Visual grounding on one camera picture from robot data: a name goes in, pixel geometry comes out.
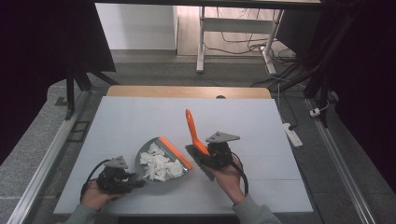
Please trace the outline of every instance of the white wall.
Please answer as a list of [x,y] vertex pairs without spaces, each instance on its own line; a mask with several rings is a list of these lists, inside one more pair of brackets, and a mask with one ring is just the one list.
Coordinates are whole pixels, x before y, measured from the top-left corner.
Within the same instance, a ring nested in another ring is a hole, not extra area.
[[177,7],[96,4],[110,49],[176,49]]

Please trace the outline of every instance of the aluminum rail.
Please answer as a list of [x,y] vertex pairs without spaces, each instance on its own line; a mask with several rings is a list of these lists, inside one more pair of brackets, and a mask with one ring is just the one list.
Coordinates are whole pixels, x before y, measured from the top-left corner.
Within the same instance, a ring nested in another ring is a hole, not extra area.
[[35,202],[35,198],[38,192],[41,190],[44,181],[47,179],[48,173],[50,172],[53,163],[56,161],[59,152],[61,151],[64,142],[67,139],[67,136],[72,130],[78,116],[81,114],[82,107],[87,99],[87,96],[88,92],[83,91],[78,97],[76,110],[73,116],[69,120],[64,120],[64,122],[62,123],[54,139],[52,140],[49,149],[44,155],[43,160],[38,165],[37,170],[35,171],[35,174],[33,175],[29,185],[27,186],[25,192],[22,194],[21,199],[15,207],[14,212],[9,218],[7,224],[21,224],[28,216],[32,205]]
[[[311,110],[313,106],[309,102],[308,99],[305,99],[307,107]],[[322,122],[319,119],[315,119],[315,123],[318,127],[318,131],[326,145],[326,148],[329,150],[329,153],[332,157],[332,162],[335,165],[335,168],[338,171],[338,174],[341,177],[341,180],[344,183],[347,193],[353,204],[355,205],[355,209],[361,218],[361,223],[364,224],[375,224],[375,218],[370,210],[369,205],[364,199],[363,194],[359,186],[356,184],[352,174],[349,172],[346,162],[338,146],[335,144],[334,139],[332,138],[332,134],[328,129],[326,129]]]

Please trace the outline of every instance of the bristle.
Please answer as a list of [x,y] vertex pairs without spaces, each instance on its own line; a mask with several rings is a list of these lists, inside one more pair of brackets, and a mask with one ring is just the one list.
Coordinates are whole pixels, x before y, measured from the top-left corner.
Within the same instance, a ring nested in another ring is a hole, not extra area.
[[195,163],[198,165],[198,167],[205,173],[205,175],[207,177],[209,177],[209,179],[211,181],[215,180],[215,177],[213,176],[212,173],[210,173],[210,171],[208,171],[200,162],[199,160],[199,151],[198,149],[194,146],[194,145],[188,145],[186,146],[187,152],[192,156],[192,159],[195,161]]

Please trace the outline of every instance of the power strip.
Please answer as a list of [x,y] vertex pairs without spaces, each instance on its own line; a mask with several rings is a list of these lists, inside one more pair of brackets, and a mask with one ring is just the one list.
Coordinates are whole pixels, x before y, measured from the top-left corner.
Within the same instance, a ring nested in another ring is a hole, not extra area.
[[298,137],[297,133],[294,130],[289,130],[289,123],[284,123],[283,127],[285,129],[286,135],[288,136],[289,140],[291,141],[291,144],[294,147],[300,147],[303,145],[303,142],[301,142],[300,138]]

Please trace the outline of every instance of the hand brush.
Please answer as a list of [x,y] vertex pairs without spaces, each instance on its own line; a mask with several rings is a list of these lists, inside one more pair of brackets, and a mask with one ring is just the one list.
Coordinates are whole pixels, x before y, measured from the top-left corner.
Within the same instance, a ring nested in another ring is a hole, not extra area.
[[192,145],[186,146],[187,152],[192,156],[192,159],[197,163],[198,167],[201,168],[211,181],[213,181],[215,177],[202,164],[202,159],[209,157],[209,152],[206,146],[198,139],[197,132],[195,131],[194,119],[189,109],[186,109],[186,119],[192,138]]

